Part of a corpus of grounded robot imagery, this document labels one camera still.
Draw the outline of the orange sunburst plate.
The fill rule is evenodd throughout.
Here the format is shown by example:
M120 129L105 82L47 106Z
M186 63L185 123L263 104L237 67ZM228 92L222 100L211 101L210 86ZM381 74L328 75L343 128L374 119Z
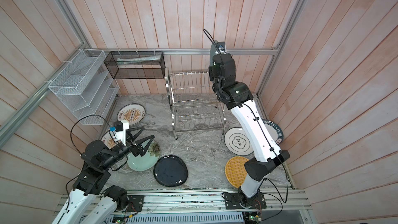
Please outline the orange sunburst plate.
M104 133L104 135L101 138L101 141L109 148L112 149L113 147L116 146L115 141L111 137L109 132Z
M129 104L123 107L117 114L117 120L125 120L129 125L140 123L146 115L146 109L140 104Z

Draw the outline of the grey-green plate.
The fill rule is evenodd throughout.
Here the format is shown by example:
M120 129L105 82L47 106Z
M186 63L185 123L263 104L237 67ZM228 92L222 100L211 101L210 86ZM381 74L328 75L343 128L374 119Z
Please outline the grey-green plate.
M217 41L214 41L210 48L209 67L212 67L214 65L213 56L215 56L217 54L218 54L218 43L217 43Z

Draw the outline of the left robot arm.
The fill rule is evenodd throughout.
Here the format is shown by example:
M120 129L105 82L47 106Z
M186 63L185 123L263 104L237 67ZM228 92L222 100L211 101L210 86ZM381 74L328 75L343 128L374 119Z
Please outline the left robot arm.
M103 187L111 176L109 170L112 166L129 154L144 156L154 135L141 139L139 136L144 131L143 127L112 127L110 131L112 137L117 137L113 148L96 140L81 155L83 168L72 189L67 191L68 199L54 219L55 224L102 224L114 212L120 212L126 220L130 218L129 211L133 212L133 216L142 211L143 195L129 197L127 190L119 186Z

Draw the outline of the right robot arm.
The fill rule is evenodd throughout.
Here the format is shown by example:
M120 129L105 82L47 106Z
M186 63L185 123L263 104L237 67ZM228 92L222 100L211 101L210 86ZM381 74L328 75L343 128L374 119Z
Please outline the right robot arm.
M290 157L272 139L261 119L250 89L236 81L236 66L231 54L217 52L210 58L209 80L218 101L224 103L239 121L255 157L245 163L247 176L236 194L225 196L226 202L250 207L258 202L260 187L268 174Z

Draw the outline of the chrome dish rack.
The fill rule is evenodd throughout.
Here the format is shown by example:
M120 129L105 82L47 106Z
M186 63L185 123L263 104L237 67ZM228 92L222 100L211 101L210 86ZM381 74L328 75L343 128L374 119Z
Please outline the chrome dish rack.
M174 138L179 133L226 131L224 106L212 91L208 71L165 71Z

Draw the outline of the mint plate with flower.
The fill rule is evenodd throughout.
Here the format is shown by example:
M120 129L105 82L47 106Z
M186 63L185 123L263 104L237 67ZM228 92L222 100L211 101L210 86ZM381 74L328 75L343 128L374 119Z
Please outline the mint plate with flower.
M129 154L127 156L127 165L133 171L146 171L152 168L157 163L158 159L160 158L160 154L161 148L159 144L156 141L153 141L144 156L138 155L137 157L135 157L134 155Z

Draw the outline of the dark blue oval plate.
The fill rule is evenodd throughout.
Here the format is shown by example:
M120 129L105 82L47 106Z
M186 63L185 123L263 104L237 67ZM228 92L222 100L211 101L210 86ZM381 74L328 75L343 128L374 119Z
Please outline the dark blue oval plate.
M165 187L177 187L188 179L188 169L184 161L175 155L162 156L154 165L155 180Z

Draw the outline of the white plate black outline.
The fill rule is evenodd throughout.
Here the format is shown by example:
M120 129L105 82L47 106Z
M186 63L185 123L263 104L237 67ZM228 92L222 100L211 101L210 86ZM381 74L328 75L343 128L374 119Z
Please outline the white plate black outline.
M254 152L243 128L230 128L224 135L224 142L227 149L238 156L247 156Z

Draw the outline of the black mesh basket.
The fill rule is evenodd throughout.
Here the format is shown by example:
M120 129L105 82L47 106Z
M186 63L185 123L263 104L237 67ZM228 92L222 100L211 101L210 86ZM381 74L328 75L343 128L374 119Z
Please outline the black mesh basket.
M104 64L114 79L163 79L165 60L156 51L111 51Z

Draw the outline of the white plate dark lettered rim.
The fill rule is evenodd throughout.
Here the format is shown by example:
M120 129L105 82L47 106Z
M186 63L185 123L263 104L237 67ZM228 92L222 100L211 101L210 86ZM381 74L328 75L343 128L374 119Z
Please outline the white plate dark lettered rim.
M277 145L279 145L284 140L284 134L282 129L276 123L270 120L263 119L263 123L265 124L267 131L271 135L271 138L275 141Z

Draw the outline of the yellow woven plate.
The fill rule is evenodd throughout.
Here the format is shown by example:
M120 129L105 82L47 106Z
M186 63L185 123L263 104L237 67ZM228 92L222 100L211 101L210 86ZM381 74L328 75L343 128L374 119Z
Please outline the yellow woven plate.
M235 156L228 160L224 168L224 172L229 183L239 188L245 181L247 172L245 170L245 163L249 159L241 156Z

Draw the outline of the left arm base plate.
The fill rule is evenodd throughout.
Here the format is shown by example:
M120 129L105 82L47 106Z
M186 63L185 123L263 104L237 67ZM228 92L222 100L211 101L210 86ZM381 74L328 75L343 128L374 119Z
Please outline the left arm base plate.
M141 212L143 210L144 195L127 195L127 212Z

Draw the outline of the aluminium frame rail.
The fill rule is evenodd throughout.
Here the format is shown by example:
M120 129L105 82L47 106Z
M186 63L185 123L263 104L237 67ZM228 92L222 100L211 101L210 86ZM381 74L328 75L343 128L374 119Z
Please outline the aluminium frame rail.
M210 48L149 48L149 49L99 49L108 52L162 52L164 55L209 55ZM231 48L227 53L232 55L276 55L278 49L272 48Z

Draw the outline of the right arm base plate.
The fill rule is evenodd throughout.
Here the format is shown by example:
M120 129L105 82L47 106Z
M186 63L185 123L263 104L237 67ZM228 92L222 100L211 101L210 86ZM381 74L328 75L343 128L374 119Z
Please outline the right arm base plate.
M261 192L258 192L252 198L247 198L242 192L223 192L221 196L224 199L226 209L266 208L264 194Z

